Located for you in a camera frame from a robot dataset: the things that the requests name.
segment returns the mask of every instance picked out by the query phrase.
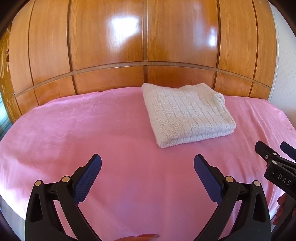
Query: blue gripper pad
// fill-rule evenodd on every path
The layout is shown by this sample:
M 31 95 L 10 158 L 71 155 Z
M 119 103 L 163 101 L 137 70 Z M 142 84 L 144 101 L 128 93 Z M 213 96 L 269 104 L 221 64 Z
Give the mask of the blue gripper pad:
M 220 205 L 223 199 L 223 174 L 218 168 L 210 166 L 201 154 L 198 154 L 194 158 L 194 169 L 211 200 Z
M 292 160 L 296 161 L 296 149 L 294 149 L 288 143 L 283 141 L 281 143 L 281 150 L 291 157 Z
M 93 185 L 97 175 L 99 174 L 99 171 L 101 170 L 101 167 L 101 157 L 95 154 L 92 157 L 91 162 L 86 166 L 86 170 L 74 187 L 73 200 L 76 205 L 85 200 L 89 190 L 91 189 L 91 186 Z

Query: wood grain surface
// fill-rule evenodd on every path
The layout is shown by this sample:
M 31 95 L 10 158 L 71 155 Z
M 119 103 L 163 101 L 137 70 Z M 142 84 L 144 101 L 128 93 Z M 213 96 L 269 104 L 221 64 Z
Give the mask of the wood grain surface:
M 67 46 L 69 0 L 36 0 L 29 30 L 34 84 L 70 72 Z
M 28 34 L 34 1 L 29 1 L 15 16 L 9 37 L 9 67 L 12 86 L 16 94 L 33 86 L 29 63 Z
M 72 77 L 69 76 L 37 87 L 35 94 L 39 105 L 60 97 L 75 95 Z
M 270 88 L 253 83 L 250 97 L 268 100 L 269 94 L 270 94 Z
M 239 77 L 217 73 L 215 91 L 224 95 L 248 97 L 252 82 Z
M 9 64 L 6 62 L 9 46 L 9 33 L 6 30 L 0 39 L 0 91 L 2 100 L 11 123 L 22 116 L 17 102 L 13 99 L 13 87 L 10 78 Z
M 148 0 L 148 60 L 216 66 L 216 0 Z
M 142 61 L 141 0 L 72 0 L 73 69 Z
M 18 106 L 22 115 L 32 110 L 34 107 L 38 106 L 36 95 L 34 90 L 28 91 L 21 96 L 16 98 Z
M 252 0 L 219 0 L 219 3 L 219 69 L 253 78 L 257 55 L 257 26 Z
M 144 83 L 143 66 L 100 69 L 74 76 L 78 94 L 123 87 L 137 87 Z
M 255 80 L 271 87 L 276 68 L 276 29 L 267 0 L 253 0 L 258 21 L 258 60 Z
M 148 66 L 148 83 L 171 88 L 205 83 L 211 88 L 215 72 L 175 66 Z

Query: small screw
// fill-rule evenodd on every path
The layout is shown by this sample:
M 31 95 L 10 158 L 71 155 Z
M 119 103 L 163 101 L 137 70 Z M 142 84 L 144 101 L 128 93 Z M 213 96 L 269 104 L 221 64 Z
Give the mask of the small screw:
M 232 183 L 234 180 L 231 176 L 226 177 L 226 181 Z
M 254 181 L 255 186 L 260 187 L 261 183 L 259 181 Z
M 42 182 L 41 182 L 40 180 L 38 180 L 38 181 L 35 182 L 35 186 L 40 186 L 41 183 L 42 183 Z
M 68 176 L 65 176 L 62 178 L 63 183 L 69 182 L 69 180 L 70 180 L 70 177 L 68 177 Z

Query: knit pattern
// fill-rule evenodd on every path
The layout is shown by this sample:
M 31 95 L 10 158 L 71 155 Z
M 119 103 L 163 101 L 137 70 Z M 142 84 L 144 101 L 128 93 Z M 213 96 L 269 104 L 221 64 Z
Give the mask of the knit pattern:
M 206 84 L 179 89 L 144 83 L 143 97 L 157 144 L 170 147 L 233 133 L 221 93 Z

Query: pink bedsheet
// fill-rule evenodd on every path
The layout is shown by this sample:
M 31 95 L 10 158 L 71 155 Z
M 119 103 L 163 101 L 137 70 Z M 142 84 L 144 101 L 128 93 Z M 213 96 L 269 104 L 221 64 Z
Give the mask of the pink bedsheet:
M 0 195 L 25 218 L 36 180 L 57 182 L 97 153 L 102 169 L 79 207 L 102 240 L 158 233 L 160 241 L 190 241 L 216 208 L 193 168 L 201 153 L 239 182 L 259 180 L 273 215 L 282 191 L 264 179 L 266 162 L 254 146 L 262 140 L 286 157 L 279 145 L 296 146 L 296 131 L 265 100 L 225 99 L 237 123 L 232 135 L 169 148 L 156 144 L 141 88 L 65 97 L 34 108 L 0 142 Z

